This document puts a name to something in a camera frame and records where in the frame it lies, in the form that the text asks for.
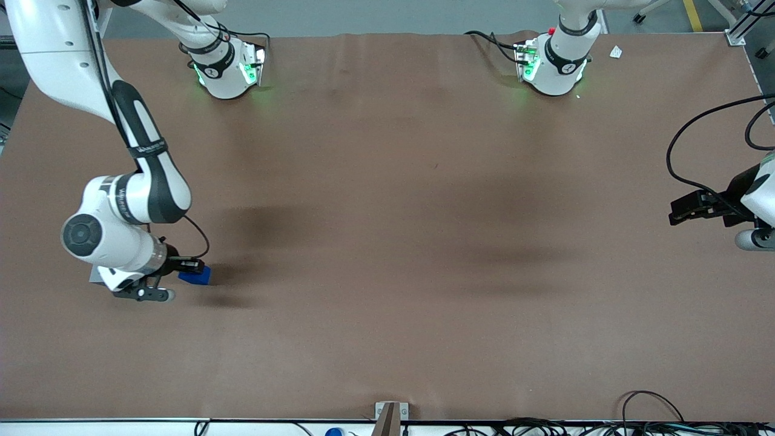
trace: blue block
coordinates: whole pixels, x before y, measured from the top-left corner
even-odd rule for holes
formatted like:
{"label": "blue block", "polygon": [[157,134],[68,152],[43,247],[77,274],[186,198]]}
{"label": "blue block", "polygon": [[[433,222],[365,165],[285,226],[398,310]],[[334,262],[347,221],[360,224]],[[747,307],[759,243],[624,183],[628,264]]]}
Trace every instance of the blue block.
{"label": "blue block", "polygon": [[190,272],[178,272],[177,277],[184,282],[189,282],[192,285],[209,285],[210,284],[210,267],[205,265],[205,270],[201,274],[193,274]]}

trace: white robotic arm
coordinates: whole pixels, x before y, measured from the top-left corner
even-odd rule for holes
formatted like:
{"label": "white robotic arm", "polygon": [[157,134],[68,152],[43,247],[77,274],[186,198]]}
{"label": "white robotic arm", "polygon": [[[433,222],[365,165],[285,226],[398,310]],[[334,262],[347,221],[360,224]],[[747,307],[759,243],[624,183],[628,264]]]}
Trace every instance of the white robotic arm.
{"label": "white robotic arm", "polygon": [[141,12],[172,32],[194,61],[199,82],[219,99],[233,99],[258,85],[266,51],[229,34],[210,16],[226,0],[186,0],[198,20],[171,0],[112,0]]}
{"label": "white robotic arm", "polygon": [[651,0],[553,0],[560,21],[544,33],[517,46],[519,77],[547,95],[567,94],[581,80],[587,56],[601,32],[597,9],[627,9]]}
{"label": "white robotic arm", "polygon": [[754,168],[756,176],[740,203],[755,216],[755,228],[738,233],[735,243],[746,251],[775,251],[775,152],[768,153]]}
{"label": "white robotic arm", "polygon": [[[86,185],[81,207],[62,228],[62,245],[95,265],[114,295],[170,299],[171,291],[158,288],[160,277],[172,271],[200,272],[204,263],[178,256],[143,225],[177,222],[191,207],[191,192],[142,97],[105,56],[95,4],[7,0],[5,5],[19,52],[38,88],[66,106],[115,123],[136,163],[134,172],[97,177]],[[215,39],[209,31],[202,32]],[[230,44],[210,41],[218,47],[222,43]],[[224,75],[214,80],[229,81]],[[242,93],[246,82],[241,74],[239,82]],[[147,284],[149,277],[156,279],[153,285]]]}

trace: brown paper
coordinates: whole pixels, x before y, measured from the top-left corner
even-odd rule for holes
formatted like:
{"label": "brown paper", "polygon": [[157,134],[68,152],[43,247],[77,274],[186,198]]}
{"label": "brown paper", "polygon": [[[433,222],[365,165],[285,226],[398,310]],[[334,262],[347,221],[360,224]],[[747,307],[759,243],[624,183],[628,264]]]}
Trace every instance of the brown paper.
{"label": "brown paper", "polygon": [[[191,185],[212,286],[170,276],[175,301],[137,303],[87,283],[60,228],[133,163],[31,87],[0,159],[0,417],[613,418],[631,389],[690,420],[775,413],[772,255],[667,219],[694,190],[670,138],[758,92],[722,35],[602,36],[558,98],[481,39],[343,35],[273,40],[266,86],[219,101],[176,44],[108,52]],[[742,140],[759,107],[697,123],[676,170],[726,187],[762,157]],[[185,222],[153,232],[202,249]]]}

